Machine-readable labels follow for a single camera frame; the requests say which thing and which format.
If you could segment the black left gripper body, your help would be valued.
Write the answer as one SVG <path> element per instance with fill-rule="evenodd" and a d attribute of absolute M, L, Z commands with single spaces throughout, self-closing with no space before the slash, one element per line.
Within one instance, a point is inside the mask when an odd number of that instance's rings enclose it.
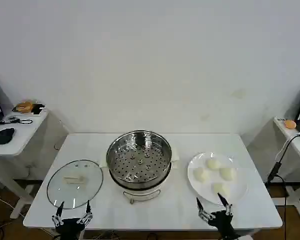
<path fill-rule="evenodd" d="M 63 219 L 55 227 L 58 240 L 78 240 L 80 233 L 85 229 L 85 224 L 79 218 Z"/>

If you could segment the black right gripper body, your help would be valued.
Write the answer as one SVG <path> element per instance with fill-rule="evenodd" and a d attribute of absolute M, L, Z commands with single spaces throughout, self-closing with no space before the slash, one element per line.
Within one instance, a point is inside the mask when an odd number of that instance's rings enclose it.
<path fill-rule="evenodd" d="M 212 212 L 209 225 L 217 228 L 221 239 L 238 239 L 240 235 L 235 232 L 231 224 L 232 219 L 233 216 L 230 213 L 226 214 L 225 210 Z"/>

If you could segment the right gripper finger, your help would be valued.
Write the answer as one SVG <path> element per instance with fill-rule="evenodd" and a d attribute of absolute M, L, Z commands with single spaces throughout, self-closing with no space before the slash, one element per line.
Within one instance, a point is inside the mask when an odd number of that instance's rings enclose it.
<path fill-rule="evenodd" d="M 214 219 L 214 217 L 210 213 L 208 213 L 204 210 L 203 205 L 198 198 L 196 198 L 196 203 L 197 203 L 197 208 L 198 208 L 198 216 L 203 221 L 209 222 Z"/>
<path fill-rule="evenodd" d="M 217 193 L 217 195 L 218 195 L 221 203 L 225 207 L 225 214 L 227 216 L 232 216 L 233 215 L 232 204 L 229 204 L 228 201 L 226 200 L 226 198 L 223 197 L 219 192 Z"/>

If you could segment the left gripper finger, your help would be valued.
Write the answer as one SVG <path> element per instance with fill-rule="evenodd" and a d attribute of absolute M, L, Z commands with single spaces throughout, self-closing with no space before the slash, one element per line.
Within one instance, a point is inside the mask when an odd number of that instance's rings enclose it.
<path fill-rule="evenodd" d="M 56 214 L 52 215 L 52 222 L 54 223 L 55 227 L 62 226 L 64 224 L 61 216 L 63 212 L 63 207 L 64 207 L 64 201 L 61 202 L 60 206 L 57 208 Z"/>
<path fill-rule="evenodd" d="M 93 218 L 93 213 L 91 211 L 90 201 L 87 201 L 86 210 L 84 216 L 81 218 L 80 223 L 83 225 L 88 225 Z"/>

